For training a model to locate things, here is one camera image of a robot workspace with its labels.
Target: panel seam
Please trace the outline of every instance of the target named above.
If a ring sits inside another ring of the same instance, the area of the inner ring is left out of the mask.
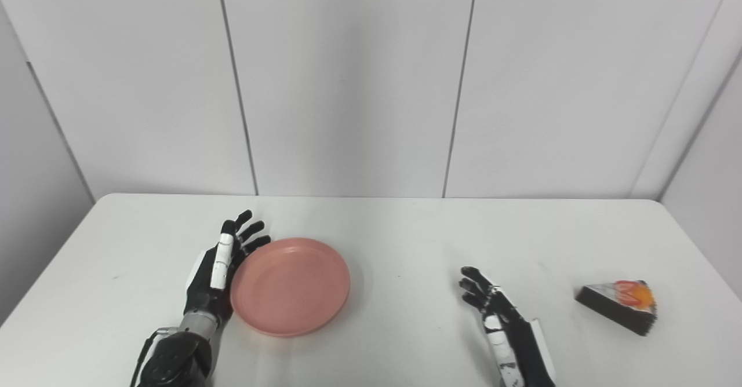
[[[443,177],[443,194],[442,198],[445,199],[446,191],[448,190],[448,175],[451,168],[451,157],[453,156],[453,142],[456,139],[456,122],[459,120],[459,104],[461,104],[461,87],[464,84],[464,70],[466,70],[466,59],[467,52],[469,52],[469,36],[471,34],[471,21],[474,18],[474,4],[477,0],[471,0],[471,7],[469,8],[469,22],[466,28],[466,39],[464,40],[464,55],[461,60],[461,73],[459,74],[459,89],[456,92],[456,106],[453,109],[453,126],[451,127],[451,141],[448,145],[448,159],[446,160],[446,173]]]
[[[90,185],[88,184],[88,181],[85,179],[85,175],[82,173],[82,168],[80,168],[80,164],[77,162],[77,158],[75,157],[74,152],[72,152],[72,147],[70,147],[70,143],[67,141],[67,137],[64,135],[64,131],[61,129],[61,125],[59,124],[59,120],[56,118],[56,115],[54,114],[54,110],[51,109],[51,104],[49,103],[49,99],[46,96],[46,92],[44,92],[44,87],[42,87],[42,84],[39,81],[39,76],[37,76],[37,71],[34,69],[34,65],[30,61],[26,61],[26,67],[28,67],[28,70],[31,73],[31,77],[34,79],[34,83],[37,86],[37,89],[39,90],[39,94],[42,96],[42,99],[44,100],[44,106],[46,107],[46,110],[49,113],[49,116],[51,117],[51,121],[54,124],[54,128],[59,134],[59,138],[61,138],[61,143],[63,143],[64,145],[64,150],[67,152],[67,155],[70,157],[70,161],[72,162],[72,167],[74,167],[75,173],[77,173],[78,178],[82,182],[82,186],[85,189],[85,194],[88,195],[90,199],[90,204],[95,205],[95,197],[93,197],[93,192],[90,191]]]
[[[232,73],[234,75],[234,88],[237,91],[237,99],[239,104],[239,115],[242,118],[242,126],[245,133],[245,142],[247,145],[247,156],[250,162],[250,173],[252,174],[252,186],[255,191],[255,195],[260,195],[257,191],[257,175],[255,174],[255,163],[252,159],[252,145],[250,144],[250,134],[247,129],[247,117],[245,115],[245,105],[242,99],[242,89],[239,86],[239,74],[237,69],[237,62],[234,60],[234,45],[232,44],[231,31],[230,31],[230,18],[227,17],[227,7],[224,0],[219,0],[222,8],[222,18],[224,19],[224,28],[227,34],[227,44],[230,47],[230,60]]]
[[[719,89],[716,91],[716,94],[714,95],[714,98],[711,101],[711,104],[708,105],[708,108],[705,110],[705,113],[703,113],[703,117],[701,118],[700,122],[698,123],[698,126],[696,127],[695,131],[691,135],[691,138],[688,141],[688,144],[686,145],[685,149],[683,150],[681,157],[678,159],[678,163],[672,169],[672,172],[670,173],[670,176],[665,182],[665,186],[663,186],[662,191],[660,191],[660,195],[657,197],[657,200],[661,201],[665,197],[667,189],[670,188],[670,184],[675,179],[675,176],[678,175],[678,171],[681,169],[683,162],[688,157],[689,152],[691,152],[691,147],[693,147],[693,144],[695,144],[695,141],[698,139],[698,136],[700,132],[702,131],[703,126],[705,126],[705,123],[707,123],[708,117],[710,117],[711,112],[713,112],[714,108],[716,107],[716,104],[721,98],[721,95],[724,93],[724,90],[726,90],[726,87],[729,84],[729,81],[731,80],[732,75],[734,75],[734,72],[736,72],[737,68],[739,68],[740,60],[742,60],[742,49],[740,49],[740,51],[737,52],[737,57],[734,58],[734,63],[732,63],[732,69],[729,70],[728,73],[726,73],[726,76],[724,76],[724,80],[721,82],[721,86],[719,86]]]
[[[641,167],[639,168],[639,172],[636,174],[636,177],[634,178],[634,182],[631,184],[631,187],[628,189],[628,194],[626,195],[626,199],[630,199],[631,195],[634,194],[634,191],[636,191],[636,185],[639,184],[639,179],[642,176],[642,173],[644,173],[644,170],[646,170],[647,163],[649,163],[649,158],[652,157],[652,153],[654,153],[655,147],[657,147],[657,142],[660,141],[660,136],[662,132],[665,129],[665,126],[667,124],[667,121],[670,119],[670,115],[675,109],[675,104],[678,102],[678,97],[681,95],[681,92],[683,91],[683,88],[686,86],[686,82],[688,81],[688,77],[690,76],[691,72],[693,71],[693,67],[695,67],[696,60],[698,59],[698,55],[700,54],[700,51],[703,48],[703,45],[708,39],[708,33],[711,32],[711,28],[714,25],[714,22],[716,21],[716,16],[719,15],[719,10],[721,9],[721,6],[723,5],[724,1],[726,0],[719,0],[718,4],[716,5],[716,9],[714,10],[714,14],[711,17],[710,22],[708,22],[708,26],[705,28],[705,31],[703,33],[703,36],[700,40],[700,43],[698,44],[698,47],[696,47],[695,52],[693,54],[693,58],[691,59],[691,63],[688,65],[688,70],[686,70],[686,73],[683,76],[683,80],[681,80],[681,85],[679,85],[678,90],[675,92],[675,96],[672,98],[672,102],[670,102],[670,107],[665,112],[665,116],[662,120],[662,123],[660,124],[660,128],[657,129],[657,134],[654,136],[654,141],[652,141],[652,146],[649,147],[649,152],[647,152],[646,156],[644,157],[644,161],[642,162]],[[678,163],[676,163],[675,167],[673,167],[673,171],[676,171],[678,169],[679,164],[682,162],[682,158],[684,155],[681,155],[680,158],[678,158]],[[671,173],[671,175],[668,177],[668,181],[665,183],[664,189],[660,191],[660,193],[657,195],[657,197],[654,200],[660,200],[662,199],[662,195],[664,194],[664,191],[670,183],[671,178],[673,177],[674,173]]]

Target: tabletop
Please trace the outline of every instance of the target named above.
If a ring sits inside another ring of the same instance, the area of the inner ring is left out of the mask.
[[[128,385],[145,337],[180,322],[197,254],[248,208],[274,239],[336,248],[350,296],[292,339],[234,316],[214,387],[495,385],[479,314],[460,299],[462,265],[540,318],[557,385],[742,385],[742,302],[651,200],[124,194],[98,201],[0,328],[3,384]],[[573,300],[617,279],[654,291],[649,336]]]

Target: robotic hand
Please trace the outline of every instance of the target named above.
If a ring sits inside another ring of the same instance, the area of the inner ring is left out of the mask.
[[[527,322],[499,286],[473,266],[461,268],[461,297],[482,314],[482,326],[506,387],[554,387],[554,365],[537,319]]]
[[[204,387],[214,368],[211,341],[231,317],[230,285],[234,271],[247,255],[271,241],[260,236],[263,221],[241,228],[252,218],[246,210],[234,221],[225,221],[217,245],[202,253],[186,290],[183,320],[178,328],[160,328],[141,349],[132,387],[137,385],[141,363],[158,336],[159,342],[141,371],[139,387]]]

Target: orange decoration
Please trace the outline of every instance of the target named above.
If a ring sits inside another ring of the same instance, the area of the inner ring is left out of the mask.
[[[638,309],[649,309],[654,305],[654,297],[649,288],[639,282],[619,280],[614,284],[617,300],[622,305]]]

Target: white wall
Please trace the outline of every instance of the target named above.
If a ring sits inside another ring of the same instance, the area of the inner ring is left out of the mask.
[[[0,5],[0,324],[91,203]]]
[[[737,67],[662,203],[742,297],[742,67]]]
[[[742,43],[742,0],[224,0],[241,109],[220,0],[3,1],[95,197],[656,198]]]
[[[254,194],[220,0],[3,0],[96,199]]]
[[[628,197],[720,1],[477,0],[446,195]]]
[[[260,194],[440,197],[471,0],[225,0]]]

